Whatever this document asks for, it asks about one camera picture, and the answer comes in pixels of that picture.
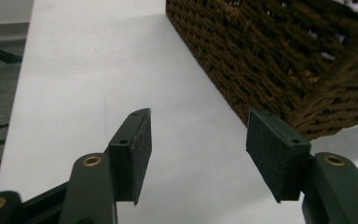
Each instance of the white table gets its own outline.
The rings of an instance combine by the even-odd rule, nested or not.
[[[102,152],[127,115],[152,109],[140,202],[119,223],[304,223],[275,203],[245,151],[246,129],[165,16],[163,0],[34,2],[0,171],[28,200]],[[313,142],[358,165],[358,128]]]

